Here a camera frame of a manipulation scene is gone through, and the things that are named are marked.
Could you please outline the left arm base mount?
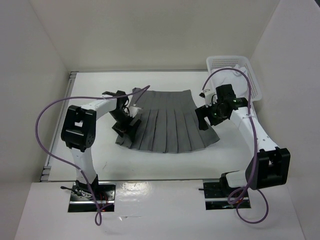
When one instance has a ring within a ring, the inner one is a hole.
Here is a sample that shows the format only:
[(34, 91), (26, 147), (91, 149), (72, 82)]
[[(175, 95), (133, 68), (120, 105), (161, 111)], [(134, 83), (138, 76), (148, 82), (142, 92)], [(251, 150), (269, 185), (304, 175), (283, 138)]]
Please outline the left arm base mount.
[[(76, 183), (72, 187), (61, 186), (62, 190), (70, 191), (68, 212), (87, 213), (96, 212), (97, 207), (90, 192), (77, 190)], [(100, 182), (95, 192), (98, 207), (102, 212), (114, 212), (116, 185), (108, 182)]]

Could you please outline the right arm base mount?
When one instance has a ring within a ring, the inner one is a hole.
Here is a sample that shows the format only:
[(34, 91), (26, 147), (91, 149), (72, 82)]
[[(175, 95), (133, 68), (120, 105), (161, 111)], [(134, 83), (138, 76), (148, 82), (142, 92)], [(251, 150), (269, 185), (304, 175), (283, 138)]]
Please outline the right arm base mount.
[(250, 209), (249, 194), (246, 193), (236, 204), (228, 203), (228, 196), (237, 188), (223, 186), (218, 178), (203, 180), (203, 186), (198, 190), (204, 194), (206, 210), (230, 210), (236, 209), (237, 205), (240, 209)]

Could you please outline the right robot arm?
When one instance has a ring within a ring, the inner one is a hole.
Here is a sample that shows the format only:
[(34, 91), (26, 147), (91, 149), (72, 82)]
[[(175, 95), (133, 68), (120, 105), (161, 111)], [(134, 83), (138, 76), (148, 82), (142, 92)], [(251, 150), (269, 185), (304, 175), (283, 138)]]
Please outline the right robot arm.
[(237, 188), (248, 186), (260, 190), (286, 184), (291, 154), (279, 147), (265, 132), (245, 97), (237, 97), (231, 84), (212, 91), (203, 90), (205, 104), (195, 110), (199, 129), (206, 131), (230, 120), (243, 136), (250, 150), (251, 161), (245, 170), (222, 174), (219, 192), (231, 196)]

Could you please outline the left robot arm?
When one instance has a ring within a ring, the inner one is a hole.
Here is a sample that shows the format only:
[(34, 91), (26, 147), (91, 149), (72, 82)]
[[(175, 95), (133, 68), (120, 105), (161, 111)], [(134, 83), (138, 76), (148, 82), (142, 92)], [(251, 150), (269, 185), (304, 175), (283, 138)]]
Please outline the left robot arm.
[(93, 200), (100, 193), (99, 178), (92, 158), (92, 145), (96, 139), (97, 120), (110, 114), (115, 124), (112, 129), (119, 137), (134, 142), (141, 123), (138, 113), (142, 109), (134, 103), (129, 105), (129, 98), (124, 91), (106, 91), (102, 99), (90, 103), (68, 107), (61, 139), (73, 157), (76, 168), (75, 190), (88, 200)]

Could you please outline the grey pleated skirt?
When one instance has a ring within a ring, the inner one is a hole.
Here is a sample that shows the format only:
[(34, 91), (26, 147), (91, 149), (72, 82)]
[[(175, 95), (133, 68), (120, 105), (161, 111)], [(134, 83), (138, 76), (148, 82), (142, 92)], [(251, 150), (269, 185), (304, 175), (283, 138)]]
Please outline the grey pleated skirt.
[(140, 93), (135, 87), (132, 91), (135, 94), (129, 105), (141, 109), (134, 118), (141, 123), (134, 141), (118, 136), (117, 145), (145, 152), (179, 154), (207, 148), (220, 140), (212, 127), (199, 129), (191, 90)]

